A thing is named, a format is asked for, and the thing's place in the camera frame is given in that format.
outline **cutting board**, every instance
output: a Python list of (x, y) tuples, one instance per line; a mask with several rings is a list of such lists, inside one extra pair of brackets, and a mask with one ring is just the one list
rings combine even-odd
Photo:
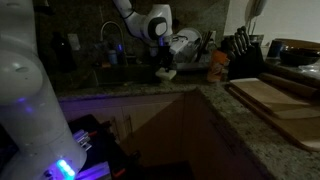
[(309, 151), (320, 151), (319, 117), (290, 120), (279, 119), (264, 111), (260, 105), (251, 101), (247, 95), (242, 94), (236, 88), (229, 87), (227, 90), (299, 147)]
[(271, 86), (257, 78), (230, 81), (232, 87), (279, 119), (320, 117), (320, 102)]

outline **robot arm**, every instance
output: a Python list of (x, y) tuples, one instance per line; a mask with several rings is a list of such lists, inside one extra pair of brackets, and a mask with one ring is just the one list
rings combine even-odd
[(153, 5), (148, 15), (134, 11), (129, 0), (113, 0), (130, 33), (142, 39), (159, 40), (172, 34), (172, 16), (167, 4)]

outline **wall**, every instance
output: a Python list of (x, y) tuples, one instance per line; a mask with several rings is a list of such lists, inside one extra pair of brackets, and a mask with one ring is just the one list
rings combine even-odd
[[(200, 32), (216, 30), (218, 42), (223, 37), (229, 0), (132, 0), (132, 2), (140, 14), (148, 14), (152, 4), (170, 4), (173, 18), (180, 21), (179, 29), (193, 27)], [(76, 72), (63, 76), (66, 85), (72, 84), (75, 79), (83, 78), (92, 62), (105, 59), (103, 52), (94, 47), (94, 44), (99, 42), (100, 27), (105, 21), (112, 20), (120, 24), (125, 33), (125, 46), (128, 53), (138, 57), (148, 54), (145, 44), (127, 33), (125, 24), (112, 0), (49, 0), (49, 4), (55, 15), (36, 13), (36, 29), (39, 54), (53, 84), (58, 82), (58, 80), (55, 81), (56, 76), (63, 76), (57, 69), (58, 62), (50, 47), (53, 31), (61, 32), (65, 37), (68, 33), (76, 33), (81, 44), (80, 51), (73, 51), (79, 68)], [(112, 27), (105, 28), (105, 37), (110, 33), (118, 35)]]
[[(246, 24), (254, 0), (231, 0), (224, 34)], [(275, 38), (320, 42), (319, 0), (269, 0), (254, 34), (264, 34), (263, 45)]]

